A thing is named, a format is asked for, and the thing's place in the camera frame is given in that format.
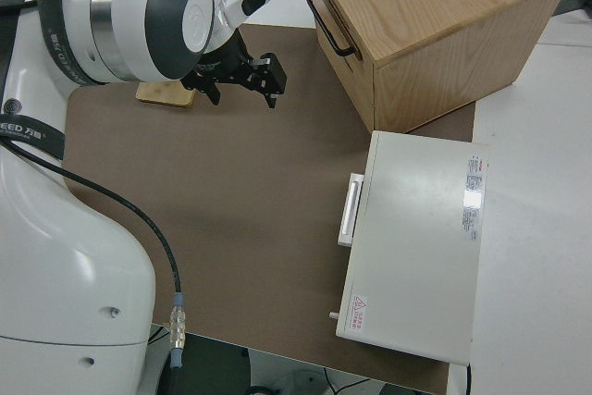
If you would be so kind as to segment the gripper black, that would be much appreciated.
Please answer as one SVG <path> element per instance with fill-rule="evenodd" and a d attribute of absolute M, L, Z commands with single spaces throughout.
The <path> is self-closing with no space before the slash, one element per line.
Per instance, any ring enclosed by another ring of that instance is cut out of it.
<path fill-rule="evenodd" d="M 204 53 L 182 79 L 185 89 L 198 90 L 213 105 L 219 105 L 221 97 L 216 84 L 234 83 L 259 92 L 271 109 L 285 92 L 286 82 L 287 75 L 278 57 L 274 53 L 265 53 L 253 59 L 241 36 L 231 36 L 217 49 Z"/>

